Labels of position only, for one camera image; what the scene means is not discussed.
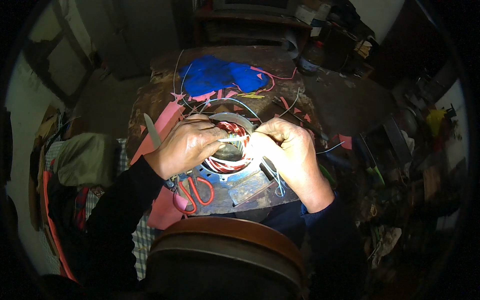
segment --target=knife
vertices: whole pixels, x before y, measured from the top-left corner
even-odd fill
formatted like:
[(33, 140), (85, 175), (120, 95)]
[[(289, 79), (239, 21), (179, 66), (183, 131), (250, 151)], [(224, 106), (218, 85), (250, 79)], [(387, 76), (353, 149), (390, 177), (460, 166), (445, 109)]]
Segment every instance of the knife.
[(152, 139), (152, 145), (153, 149), (156, 150), (162, 142), (160, 141), (160, 137), (158, 136), (158, 133), (156, 132), (155, 125), (153, 124), (152, 119), (150, 118), (149, 115), (144, 113), (144, 118), (145, 118), (145, 124), (147, 125), (148, 129), (148, 134), (150, 135), (150, 138)]

